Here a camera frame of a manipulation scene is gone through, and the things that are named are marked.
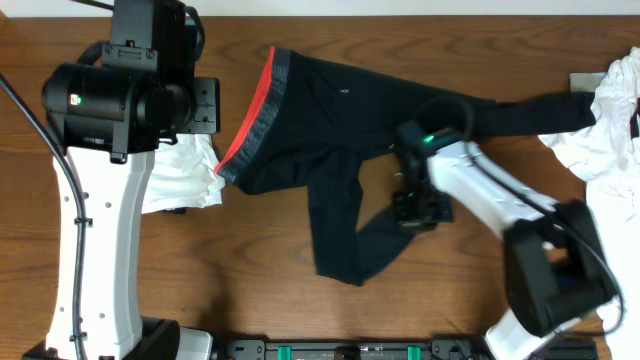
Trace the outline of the black leggings with red waistband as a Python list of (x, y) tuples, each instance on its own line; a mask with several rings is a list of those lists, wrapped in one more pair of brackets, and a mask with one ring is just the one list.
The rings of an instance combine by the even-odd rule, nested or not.
[(358, 225), (361, 165), (389, 152), (401, 124), (477, 137), (573, 132), (594, 124), (593, 100), (571, 92), (498, 102), (275, 47), (216, 171), (248, 195), (305, 188), (317, 273), (359, 286), (411, 241), (390, 210)]

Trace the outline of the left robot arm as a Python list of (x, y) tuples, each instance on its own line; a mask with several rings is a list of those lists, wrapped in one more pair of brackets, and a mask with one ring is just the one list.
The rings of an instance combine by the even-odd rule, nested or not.
[(161, 144), (220, 129), (219, 82), (195, 75), (205, 45), (179, 1), (117, 1), (108, 41), (45, 82), (61, 236), (51, 327), (30, 359), (201, 359), (214, 337), (144, 317), (137, 296), (143, 197)]

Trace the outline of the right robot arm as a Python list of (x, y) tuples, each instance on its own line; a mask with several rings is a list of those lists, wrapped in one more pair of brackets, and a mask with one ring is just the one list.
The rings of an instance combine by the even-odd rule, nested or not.
[(475, 114), (460, 97), (439, 96), (419, 112), (448, 102), (461, 113), (460, 130), (430, 131), (413, 115), (394, 134), (405, 189), (393, 197), (397, 228), (417, 234), (453, 219), (457, 200), (502, 242), (507, 312), (489, 328), (472, 359), (577, 358), (564, 344), (586, 316), (611, 300), (622, 302), (592, 213), (582, 201), (561, 203), (527, 187), (492, 162), (472, 141)]

